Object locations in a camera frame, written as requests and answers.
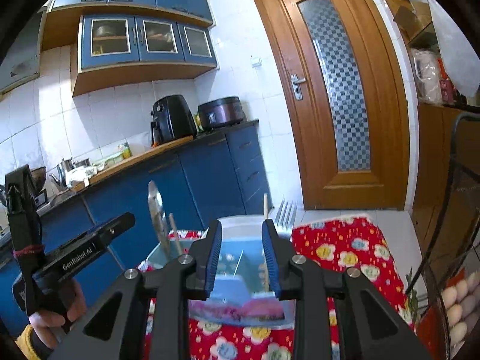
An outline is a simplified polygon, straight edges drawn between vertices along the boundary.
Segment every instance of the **dark cuff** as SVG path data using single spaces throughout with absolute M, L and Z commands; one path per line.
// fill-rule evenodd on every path
M 53 352 L 42 342 L 42 340 L 40 340 L 40 338 L 37 336 L 37 333 L 33 329 L 32 334 L 30 335 L 30 343 L 32 344 L 33 350 L 41 360 L 47 360 Z

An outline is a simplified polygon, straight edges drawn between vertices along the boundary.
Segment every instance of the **tile floor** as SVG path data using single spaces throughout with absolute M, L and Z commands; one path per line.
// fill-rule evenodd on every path
M 413 273 L 415 273 L 422 260 L 420 246 L 408 212 L 396 210 L 298 210 L 295 225 L 361 212 L 368 214 L 382 231 L 406 288 L 405 275 L 410 272 L 411 267 L 413 267 Z M 270 212 L 270 218 L 274 219 L 276 214 L 276 210 L 273 209 Z M 427 293 L 422 278 L 417 281 L 415 289 L 418 295 Z

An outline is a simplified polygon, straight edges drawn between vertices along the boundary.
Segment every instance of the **checkered glass panel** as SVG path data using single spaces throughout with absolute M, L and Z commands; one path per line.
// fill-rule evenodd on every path
M 310 32 L 333 117 L 339 171 L 370 169 L 362 83 L 349 37 L 331 0 L 299 3 Z

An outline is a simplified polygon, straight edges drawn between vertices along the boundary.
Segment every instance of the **red floral tablecloth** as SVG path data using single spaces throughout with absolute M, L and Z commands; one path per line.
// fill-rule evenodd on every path
M 181 234 L 197 238 L 196 232 Z M 403 283 L 383 234 L 367 217 L 340 217 L 296 227 L 291 241 L 295 250 L 321 267 L 342 272 L 356 266 L 385 296 L 392 307 L 413 329 Z M 332 358 L 340 359 L 335 307 L 328 299 Z M 192 360 L 290 360 L 294 345 L 293 330 L 238 327 L 189 320 Z M 150 348 L 147 327 L 145 358 Z

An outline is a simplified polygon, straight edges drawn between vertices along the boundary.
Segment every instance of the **yellow sleeve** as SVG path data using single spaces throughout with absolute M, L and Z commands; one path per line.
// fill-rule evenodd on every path
M 28 360 L 40 360 L 40 357 L 38 357 L 33 350 L 32 343 L 30 341 L 32 331 L 32 325 L 27 325 L 22 334 L 20 334 L 20 336 L 17 338 L 16 343 Z

